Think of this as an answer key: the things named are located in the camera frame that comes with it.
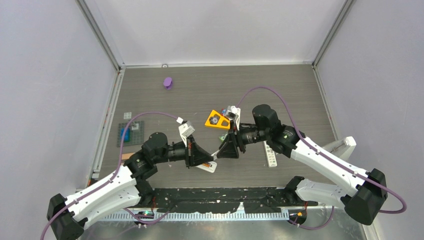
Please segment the white remote battery cover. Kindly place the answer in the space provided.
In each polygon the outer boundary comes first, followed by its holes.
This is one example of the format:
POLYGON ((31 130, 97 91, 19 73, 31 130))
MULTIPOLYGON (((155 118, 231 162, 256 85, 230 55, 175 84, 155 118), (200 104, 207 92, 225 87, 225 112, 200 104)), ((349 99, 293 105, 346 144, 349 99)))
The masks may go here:
POLYGON ((218 157, 217 157, 218 153, 219 153, 219 150, 215 151, 215 152, 214 152, 211 156, 212 156, 214 159, 217 159, 217 158, 218 158, 218 157))

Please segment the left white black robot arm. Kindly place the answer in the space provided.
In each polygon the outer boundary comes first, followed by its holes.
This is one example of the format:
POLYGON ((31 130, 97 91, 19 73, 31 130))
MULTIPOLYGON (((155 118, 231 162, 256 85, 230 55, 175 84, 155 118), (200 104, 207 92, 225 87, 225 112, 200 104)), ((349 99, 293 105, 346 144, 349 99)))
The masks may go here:
POLYGON ((192 135, 169 144, 164 133, 155 132, 118 170, 74 194, 53 196, 47 210, 49 226, 56 239, 76 240, 111 213, 136 205, 148 207, 155 192, 147 179, 157 173, 157 164, 184 161, 189 168, 213 159, 192 135))

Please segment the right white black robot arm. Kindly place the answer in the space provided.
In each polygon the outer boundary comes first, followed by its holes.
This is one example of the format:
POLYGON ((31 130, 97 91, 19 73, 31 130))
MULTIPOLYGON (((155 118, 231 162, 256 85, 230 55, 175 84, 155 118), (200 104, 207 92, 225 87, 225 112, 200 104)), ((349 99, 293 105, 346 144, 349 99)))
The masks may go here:
POLYGON ((303 132, 281 123, 278 114, 267 104, 252 110, 254 123, 240 122, 240 108, 228 106, 223 117, 229 130, 216 152, 218 159, 237 159, 249 144, 266 144, 277 154, 303 163, 319 172, 332 184, 314 182, 295 176, 286 185, 285 198, 291 205, 313 201, 344 209, 353 220, 371 225, 388 198, 385 174, 374 168, 367 171, 351 165, 314 143, 303 132))

